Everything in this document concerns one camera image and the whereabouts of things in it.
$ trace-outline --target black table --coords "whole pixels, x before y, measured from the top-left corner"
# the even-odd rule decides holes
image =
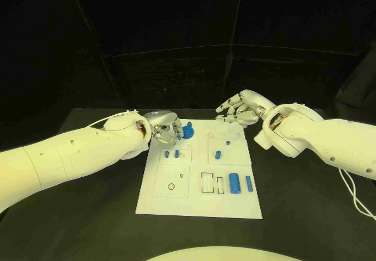
[[[59,132],[121,111],[73,109]],[[213,110],[172,111],[183,119],[216,116]],[[265,151],[253,141],[259,130],[260,122],[244,133],[262,220],[136,215],[144,152],[10,208],[0,223],[0,260],[145,260],[198,246],[250,247],[302,260],[376,260],[376,222],[355,211],[337,169],[309,150],[295,159],[275,148]],[[374,185],[353,177],[376,213]]]

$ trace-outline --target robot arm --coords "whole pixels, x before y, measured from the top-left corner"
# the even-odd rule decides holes
[[[256,143],[273,146],[288,157],[311,149],[331,166],[376,179],[376,126],[340,119],[324,120],[304,104],[275,104],[257,93],[243,90],[216,109],[227,110],[217,120],[246,127],[262,118]]]
[[[148,149],[154,137],[175,143],[183,136],[175,113],[155,111],[144,117],[126,111],[112,115],[102,129],[90,126],[0,153],[0,212],[37,191],[80,178]],[[175,136],[165,132],[172,125]]]

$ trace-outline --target peg board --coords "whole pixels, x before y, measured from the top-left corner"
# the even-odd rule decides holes
[[[243,128],[216,120],[181,119],[181,124],[188,121],[194,129],[190,139],[175,145],[151,140],[135,213],[262,219]],[[229,191],[233,172],[239,174],[239,194]],[[246,176],[253,192],[247,192]]]

